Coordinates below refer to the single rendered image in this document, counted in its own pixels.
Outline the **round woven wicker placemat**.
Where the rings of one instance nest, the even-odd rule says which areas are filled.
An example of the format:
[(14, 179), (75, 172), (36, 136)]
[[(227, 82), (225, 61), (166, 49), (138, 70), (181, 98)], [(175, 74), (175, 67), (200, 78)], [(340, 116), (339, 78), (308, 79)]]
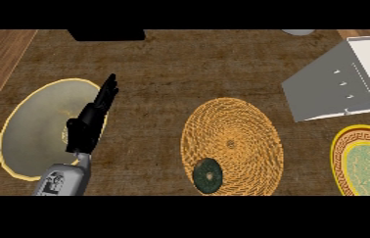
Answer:
[(188, 181), (201, 159), (221, 166), (222, 184), (212, 196), (269, 196), (283, 173), (283, 147), (259, 108), (237, 98), (204, 102), (184, 123), (181, 159)]

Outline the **dark green bell pepper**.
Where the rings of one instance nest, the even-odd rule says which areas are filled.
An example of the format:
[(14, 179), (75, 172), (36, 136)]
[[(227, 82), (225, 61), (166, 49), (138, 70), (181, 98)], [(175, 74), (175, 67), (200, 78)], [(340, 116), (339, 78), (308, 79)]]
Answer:
[(216, 161), (204, 158), (197, 161), (191, 172), (193, 185), (200, 193), (212, 194), (222, 185), (222, 169)]

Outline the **black appliance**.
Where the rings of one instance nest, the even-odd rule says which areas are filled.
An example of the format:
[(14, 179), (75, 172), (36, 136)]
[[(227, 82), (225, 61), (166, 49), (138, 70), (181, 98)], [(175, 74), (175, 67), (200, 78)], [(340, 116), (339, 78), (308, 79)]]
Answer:
[(137, 41), (145, 38), (141, 29), (69, 29), (76, 41)]

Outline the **pale yellow-rimmed plate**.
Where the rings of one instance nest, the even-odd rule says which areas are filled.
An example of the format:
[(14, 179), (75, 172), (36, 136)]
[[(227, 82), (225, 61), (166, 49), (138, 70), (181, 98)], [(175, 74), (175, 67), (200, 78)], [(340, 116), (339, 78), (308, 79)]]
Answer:
[(0, 165), (14, 178), (38, 181), (53, 164), (78, 164), (64, 152), (66, 121), (78, 117), (98, 90), (87, 79), (60, 79), (38, 88), (16, 106), (0, 132)]

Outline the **grey round object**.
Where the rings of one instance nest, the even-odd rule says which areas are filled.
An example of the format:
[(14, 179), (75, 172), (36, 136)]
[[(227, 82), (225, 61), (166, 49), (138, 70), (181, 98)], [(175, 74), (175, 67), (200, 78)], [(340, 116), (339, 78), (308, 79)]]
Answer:
[(311, 34), (315, 30), (314, 29), (283, 29), (284, 33), (294, 35), (294, 36), (303, 36)]

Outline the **yellow patterned green plate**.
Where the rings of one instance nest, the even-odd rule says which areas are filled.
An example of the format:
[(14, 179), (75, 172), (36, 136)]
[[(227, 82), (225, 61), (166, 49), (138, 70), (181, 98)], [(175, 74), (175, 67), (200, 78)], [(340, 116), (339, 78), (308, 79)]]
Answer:
[(333, 180), (343, 196), (370, 196), (370, 125), (350, 125), (333, 138)]

